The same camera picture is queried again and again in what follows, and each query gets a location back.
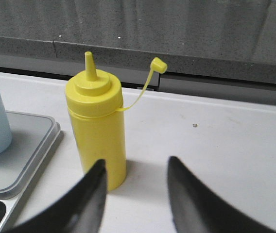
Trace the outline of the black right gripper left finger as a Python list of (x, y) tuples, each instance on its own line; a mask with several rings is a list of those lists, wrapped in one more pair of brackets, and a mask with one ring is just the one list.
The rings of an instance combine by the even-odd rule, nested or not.
[(8, 233), (97, 233), (107, 194), (105, 160), (95, 162), (88, 173), (61, 199)]

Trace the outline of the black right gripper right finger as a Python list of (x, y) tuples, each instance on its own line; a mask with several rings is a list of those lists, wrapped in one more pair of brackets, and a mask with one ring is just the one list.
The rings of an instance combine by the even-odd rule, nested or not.
[(274, 232), (216, 195), (178, 157), (168, 160), (167, 184), (178, 233)]

